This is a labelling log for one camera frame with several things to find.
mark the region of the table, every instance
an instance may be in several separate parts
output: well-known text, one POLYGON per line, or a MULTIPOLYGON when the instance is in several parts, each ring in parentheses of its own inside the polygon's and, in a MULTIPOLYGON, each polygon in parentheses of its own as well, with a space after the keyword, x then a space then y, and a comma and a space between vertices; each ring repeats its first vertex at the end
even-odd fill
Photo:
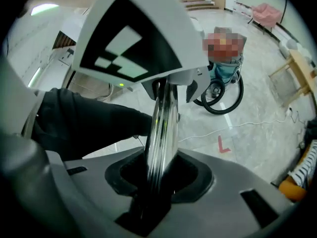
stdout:
POLYGON ((316 88, 315 80, 311 76, 312 69, 306 62, 305 58, 297 50, 290 50, 289 52, 290 56, 286 60, 286 63, 269 76, 271 78, 279 71, 291 68, 300 83, 300 88, 297 90, 297 92, 283 103, 284 107, 288 107, 293 101, 298 99, 301 94, 307 95, 311 92, 314 95, 314 90, 316 88))

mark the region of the chrome pole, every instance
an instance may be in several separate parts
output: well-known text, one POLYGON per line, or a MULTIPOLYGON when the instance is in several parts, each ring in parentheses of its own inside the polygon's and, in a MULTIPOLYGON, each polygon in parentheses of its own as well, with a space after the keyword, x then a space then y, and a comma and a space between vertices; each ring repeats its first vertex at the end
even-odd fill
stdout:
POLYGON ((150 193, 160 193, 162 177, 176 155, 177 124, 177 86, 163 82, 158 89, 151 132, 145 147, 150 193))

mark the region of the pink chair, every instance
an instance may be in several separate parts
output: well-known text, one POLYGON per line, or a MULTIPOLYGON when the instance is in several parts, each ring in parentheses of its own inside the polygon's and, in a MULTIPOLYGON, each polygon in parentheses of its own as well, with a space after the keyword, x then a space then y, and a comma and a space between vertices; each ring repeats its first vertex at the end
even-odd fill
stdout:
POLYGON ((276 23, 282 18, 282 12, 267 3, 261 3, 258 6, 252 6, 252 13, 253 20, 263 26, 263 34, 265 26, 270 27, 272 31, 272 27, 274 27, 276 23))

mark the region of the marble floor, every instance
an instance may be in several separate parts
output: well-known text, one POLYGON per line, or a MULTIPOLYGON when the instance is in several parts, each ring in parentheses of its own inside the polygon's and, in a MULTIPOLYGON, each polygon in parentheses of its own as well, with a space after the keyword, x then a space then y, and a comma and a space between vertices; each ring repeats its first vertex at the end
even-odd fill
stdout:
MULTIPOLYGON (((261 29, 248 25, 246 20, 227 11, 201 10, 191 11, 189 14, 198 19, 205 33, 212 33, 215 26, 231 27, 233 32, 247 37, 242 67, 244 96, 237 109, 224 116, 215 116, 194 103, 187 104, 186 87, 179 86, 179 147, 237 162, 268 182, 276 179, 297 154, 297 146, 304 131, 303 124, 298 121, 293 123, 290 117, 286 117, 286 109, 282 107, 283 101, 298 87, 293 75, 284 71, 272 79, 268 77, 285 63, 277 42, 267 34, 263 35, 261 29), (245 122, 259 123, 275 119, 285 122, 235 127, 245 122), (206 137, 183 140, 218 130, 221 131, 206 137)), ((151 115, 155 102, 149 98, 141 84, 132 88, 133 92, 124 89, 122 94, 109 102, 151 115)), ((296 117, 296 111, 299 112, 301 121, 315 117, 310 95, 301 96, 291 106, 293 118, 296 117)), ((146 138, 140 137, 140 140, 145 145, 146 138)), ((123 140, 91 153, 86 158, 142 146, 141 142, 134 138, 123 140)))

